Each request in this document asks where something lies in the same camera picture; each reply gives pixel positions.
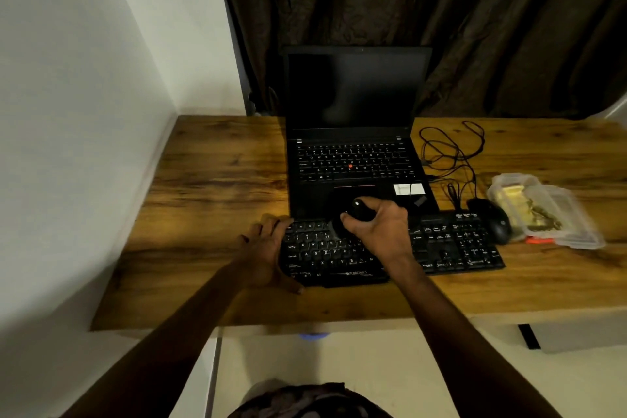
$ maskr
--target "laptop keyboard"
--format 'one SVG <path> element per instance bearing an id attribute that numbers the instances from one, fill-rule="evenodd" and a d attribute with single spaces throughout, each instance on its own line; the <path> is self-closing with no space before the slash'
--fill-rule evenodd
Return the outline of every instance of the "laptop keyboard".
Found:
<path id="1" fill-rule="evenodd" d="M 409 233 L 414 258 L 429 275 L 505 267 L 477 214 L 425 215 Z M 359 239 L 353 235 L 339 239 L 323 220 L 291 224 L 283 238 L 279 266 L 304 286 L 356 286 L 389 280 L 379 260 Z"/>
<path id="2" fill-rule="evenodd" d="M 298 145 L 301 182 L 407 178 L 415 171 L 402 141 L 364 144 Z"/>

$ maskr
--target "person's right hand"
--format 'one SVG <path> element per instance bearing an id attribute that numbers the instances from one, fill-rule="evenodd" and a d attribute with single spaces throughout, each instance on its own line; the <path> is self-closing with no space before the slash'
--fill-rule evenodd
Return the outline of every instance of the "person's right hand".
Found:
<path id="1" fill-rule="evenodd" d="M 408 267 L 414 269 L 418 263 L 411 250 L 407 232 L 407 210 L 392 200 L 359 197 L 377 214 L 371 222 L 360 222 L 347 213 L 340 215 L 342 224 L 349 232 L 362 240 L 364 246 L 385 267 L 393 280 L 404 274 Z"/>

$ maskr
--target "brown curtain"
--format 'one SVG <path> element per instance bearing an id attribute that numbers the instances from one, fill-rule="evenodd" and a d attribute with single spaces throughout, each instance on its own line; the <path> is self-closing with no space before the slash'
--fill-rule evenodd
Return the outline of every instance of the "brown curtain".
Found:
<path id="1" fill-rule="evenodd" d="M 585 117 L 627 90 L 627 0 L 228 0 L 258 109 L 287 45 L 430 46 L 422 116 Z"/>

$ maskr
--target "laptop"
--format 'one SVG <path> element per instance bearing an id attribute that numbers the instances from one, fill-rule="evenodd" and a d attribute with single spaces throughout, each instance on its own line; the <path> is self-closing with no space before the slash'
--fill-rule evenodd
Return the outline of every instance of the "laptop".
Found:
<path id="1" fill-rule="evenodd" d="M 352 199 L 439 211 L 411 141 L 431 49 L 289 47 L 285 125 L 290 215 L 332 220 Z"/>

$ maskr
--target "wood grain surface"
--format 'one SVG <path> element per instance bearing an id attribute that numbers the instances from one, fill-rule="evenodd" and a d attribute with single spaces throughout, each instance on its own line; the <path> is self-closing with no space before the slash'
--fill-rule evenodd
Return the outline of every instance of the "wood grain surface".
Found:
<path id="1" fill-rule="evenodd" d="M 552 245 L 499 247 L 506 268 L 437 276 L 468 315 L 627 307 L 627 133 L 606 121 L 475 119 L 486 131 L 472 160 L 480 195 L 499 173 L 536 175 L 571 189 L 607 240 L 602 250 Z M 466 152 L 477 138 L 460 119 L 418 118 Z M 181 116 L 108 285 L 93 330 L 153 328 L 230 260 L 238 234 L 262 214 L 287 214 L 283 121 Z M 433 187 L 441 208 L 450 204 Z M 393 284 L 323 289 L 302 296 L 241 293 L 222 325 L 310 324 L 411 317 Z"/>

